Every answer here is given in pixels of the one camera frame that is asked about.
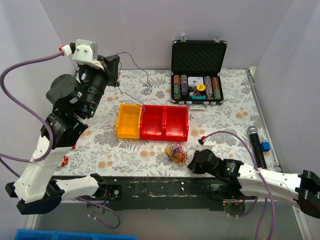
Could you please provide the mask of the yellow plastic bin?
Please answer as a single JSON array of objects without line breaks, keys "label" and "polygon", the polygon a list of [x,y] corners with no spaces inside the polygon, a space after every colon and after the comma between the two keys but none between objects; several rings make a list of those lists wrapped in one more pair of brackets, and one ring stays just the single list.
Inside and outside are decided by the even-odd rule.
[{"label": "yellow plastic bin", "polygon": [[121,104],[116,121],[116,137],[118,139],[140,139],[142,107],[136,104]]}]

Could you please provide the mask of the red double plastic bin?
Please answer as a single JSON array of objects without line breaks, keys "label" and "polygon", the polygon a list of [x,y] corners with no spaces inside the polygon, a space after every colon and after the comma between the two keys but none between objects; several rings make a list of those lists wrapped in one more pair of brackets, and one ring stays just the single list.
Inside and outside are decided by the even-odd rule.
[{"label": "red double plastic bin", "polygon": [[140,117],[140,139],[186,142],[189,135],[189,110],[186,106],[144,105]]}]

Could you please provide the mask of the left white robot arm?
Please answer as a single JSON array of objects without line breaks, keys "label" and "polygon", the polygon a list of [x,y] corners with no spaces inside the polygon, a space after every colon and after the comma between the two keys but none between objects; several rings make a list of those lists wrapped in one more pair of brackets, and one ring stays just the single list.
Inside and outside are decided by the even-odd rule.
[{"label": "left white robot arm", "polygon": [[53,108],[43,121],[36,149],[18,180],[5,186],[8,195],[18,199],[16,207],[22,215],[46,214],[62,201],[81,196],[95,200],[106,196],[107,183],[97,173],[69,180],[53,178],[88,128],[85,119],[95,115],[106,87],[119,86],[120,57],[99,56],[98,62],[100,69],[84,64],[78,76],[58,76],[46,93]]}]

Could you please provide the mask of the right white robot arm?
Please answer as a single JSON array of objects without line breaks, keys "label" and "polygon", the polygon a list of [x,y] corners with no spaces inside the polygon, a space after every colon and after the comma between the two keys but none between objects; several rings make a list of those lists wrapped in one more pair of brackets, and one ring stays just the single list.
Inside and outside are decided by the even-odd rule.
[{"label": "right white robot arm", "polygon": [[209,150],[196,151],[188,169],[194,174],[210,174],[227,184],[227,195],[270,198],[299,208],[313,218],[320,217],[320,178],[310,170],[301,174],[255,170],[240,160],[221,159]]}]

